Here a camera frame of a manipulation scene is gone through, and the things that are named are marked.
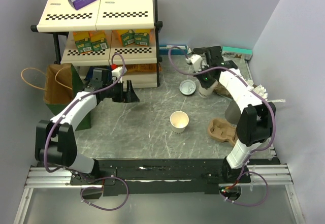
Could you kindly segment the white plastic cup lid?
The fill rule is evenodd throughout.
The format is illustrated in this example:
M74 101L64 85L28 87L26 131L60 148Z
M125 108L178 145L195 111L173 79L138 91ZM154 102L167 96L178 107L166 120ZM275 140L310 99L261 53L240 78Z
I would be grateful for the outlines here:
M214 88L215 86L209 88L203 88L202 86L199 86L199 95L203 98L207 98L213 93Z

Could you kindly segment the white paper coffee cup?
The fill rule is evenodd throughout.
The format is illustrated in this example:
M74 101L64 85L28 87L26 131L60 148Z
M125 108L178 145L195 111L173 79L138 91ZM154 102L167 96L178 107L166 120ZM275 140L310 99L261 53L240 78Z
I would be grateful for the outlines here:
M175 111L170 116L170 123L171 123L172 131L180 134L188 126L189 117L183 111Z

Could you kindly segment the brown green paper bag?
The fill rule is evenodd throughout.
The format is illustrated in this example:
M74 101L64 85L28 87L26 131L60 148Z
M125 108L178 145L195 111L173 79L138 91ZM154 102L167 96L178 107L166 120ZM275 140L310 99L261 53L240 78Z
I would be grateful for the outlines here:
M29 83L24 78L24 72L21 71L22 80L31 87L40 89L44 92L43 100L53 115L58 115L84 88L83 80L80 78L77 70L71 63L51 64L47 66L45 72L33 68L45 76L45 85L42 87Z

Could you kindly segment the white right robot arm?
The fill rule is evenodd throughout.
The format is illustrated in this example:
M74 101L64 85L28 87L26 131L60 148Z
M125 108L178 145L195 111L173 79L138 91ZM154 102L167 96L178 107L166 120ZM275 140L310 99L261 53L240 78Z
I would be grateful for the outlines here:
M222 57L220 46L195 48L190 57L195 77L199 80L199 92L210 95L217 85L222 85L239 108L236 122L237 140L226 157L227 167L222 169L226 182L234 182L240 175L239 168L246 164L250 155L273 133L275 106L254 92L232 60Z

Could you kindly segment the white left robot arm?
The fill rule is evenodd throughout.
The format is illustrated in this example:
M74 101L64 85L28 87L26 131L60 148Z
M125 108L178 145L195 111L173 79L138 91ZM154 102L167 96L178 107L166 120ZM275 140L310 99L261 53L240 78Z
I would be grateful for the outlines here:
M88 184L101 176L99 162L79 152L75 130L87 114L104 99L116 103L139 102L131 80L123 83L125 67L94 69L93 76L75 98L50 120L41 120L36 127L35 159L45 166L55 165L81 173Z

